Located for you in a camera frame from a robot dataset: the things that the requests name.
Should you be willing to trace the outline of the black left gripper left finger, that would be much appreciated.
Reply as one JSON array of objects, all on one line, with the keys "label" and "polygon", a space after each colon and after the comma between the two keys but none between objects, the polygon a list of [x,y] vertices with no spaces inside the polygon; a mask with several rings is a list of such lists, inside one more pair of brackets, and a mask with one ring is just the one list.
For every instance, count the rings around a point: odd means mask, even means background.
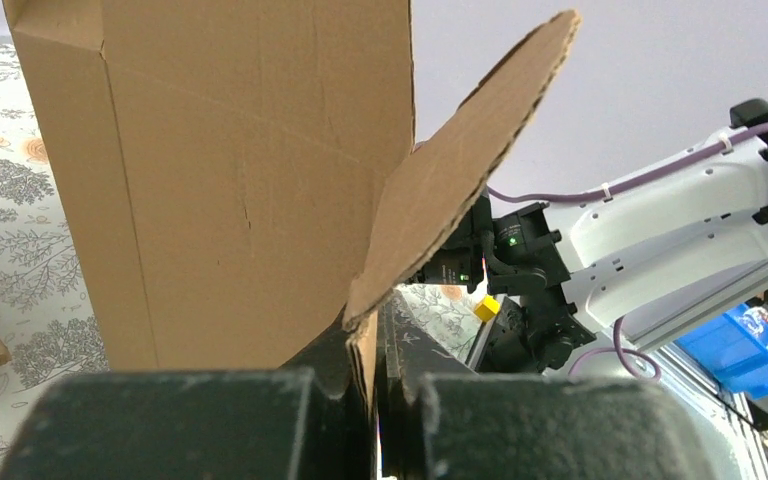
[{"label": "black left gripper left finger", "polygon": [[368,479],[373,360],[373,319],[337,319],[274,370],[73,376],[38,400],[0,479]]}]

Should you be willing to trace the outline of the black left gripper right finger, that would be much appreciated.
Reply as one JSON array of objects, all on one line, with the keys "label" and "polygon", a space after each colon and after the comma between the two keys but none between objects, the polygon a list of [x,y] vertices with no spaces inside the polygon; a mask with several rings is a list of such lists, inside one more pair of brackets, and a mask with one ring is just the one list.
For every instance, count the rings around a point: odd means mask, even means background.
[{"label": "black left gripper right finger", "polygon": [[478,374],[379,311],[383,469],[399,479],[711,479],[693,422],[660,386],[622,378]]}]

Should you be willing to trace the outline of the blue plastic bin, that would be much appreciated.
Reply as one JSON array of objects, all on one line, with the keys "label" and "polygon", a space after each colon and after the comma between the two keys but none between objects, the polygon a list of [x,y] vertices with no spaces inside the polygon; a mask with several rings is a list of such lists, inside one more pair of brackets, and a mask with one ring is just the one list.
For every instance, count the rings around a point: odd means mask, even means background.
[{"label": "blue plastic bin", "polygon": [[768,311],[740,304],[675,340],[727,391],[768,396]]}]

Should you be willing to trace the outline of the floral patterned table mat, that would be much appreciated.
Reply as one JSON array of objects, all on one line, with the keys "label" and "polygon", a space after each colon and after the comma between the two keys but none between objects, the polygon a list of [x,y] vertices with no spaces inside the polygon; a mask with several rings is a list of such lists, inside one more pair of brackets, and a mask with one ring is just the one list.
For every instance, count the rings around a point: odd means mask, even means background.
[{"label": "floral patterned table mat", "polygon": [[[182,117],[177,124],[183,126],[163,135],[159,127],[138,132],[149,133],[151,145],[169,151],[148,161],[161,180],[170,177],[193,187],[214,166],[208,153],[242,152],[225,135],[218,116],[206,107],[196,113],[194,120]],[[0,366],[0,465],[27,411],[49,384],[110,368],[56,185],[16,51],[0,44],[0,339],[11,354]],[[172,205],[185,212],[166,220],[183,223],[163,227],[161,233],[176,235],[149,246],[178,246],[152,253],[149,274],[163,273],[155,265],[161,253],[178,254],[177,265],[215,253],[235,238],[184,218],[195,213],[190,203]],[[467,294],[465,287],[412,286],[401,288],[399,295],[407,300],[396,300],[402,313],[418,308],[418,314],[411,313],[418,315],[418,325],[447,354],[465,360],[478,331],[478,320],[468,311],[483,292],[483,286],[475,294]]]}]

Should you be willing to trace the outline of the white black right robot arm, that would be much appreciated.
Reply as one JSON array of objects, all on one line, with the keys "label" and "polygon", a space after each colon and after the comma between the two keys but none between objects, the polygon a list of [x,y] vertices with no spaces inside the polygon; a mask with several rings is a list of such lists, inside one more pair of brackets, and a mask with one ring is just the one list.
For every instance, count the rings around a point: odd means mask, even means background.
[{"label": "white black right robot arm", "polygon": [[521,301],[521,323],[488,342],[483,372],[557,370],[634,310],[732,268],[768,261],[768,102],[621,179],[576,194],[510,198],[486,188],[414,284],[485,285]]}]

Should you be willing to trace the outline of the small yellow block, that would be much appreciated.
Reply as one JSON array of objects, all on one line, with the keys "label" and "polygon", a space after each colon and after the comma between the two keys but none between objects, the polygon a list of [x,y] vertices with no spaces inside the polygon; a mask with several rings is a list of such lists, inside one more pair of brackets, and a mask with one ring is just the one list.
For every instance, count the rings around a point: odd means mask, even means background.
[{"label": "small yellow block", "polygon": [[482,323],[488,323],[498,315],[500,310],[501,303],[493,296],[485,295],[475,304],[473,313]]}]

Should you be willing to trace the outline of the cardboard box sheet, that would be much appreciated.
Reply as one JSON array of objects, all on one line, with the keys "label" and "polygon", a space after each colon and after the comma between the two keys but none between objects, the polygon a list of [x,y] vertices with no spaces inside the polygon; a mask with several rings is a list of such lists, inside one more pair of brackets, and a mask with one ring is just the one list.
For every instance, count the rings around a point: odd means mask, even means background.
[{"label": "cardboard box sheet", "polygon": [[476,201],[581,18],[530,27],[424,144],[407,1],[3,5],[115,371],[272,369],[377,308]]}]

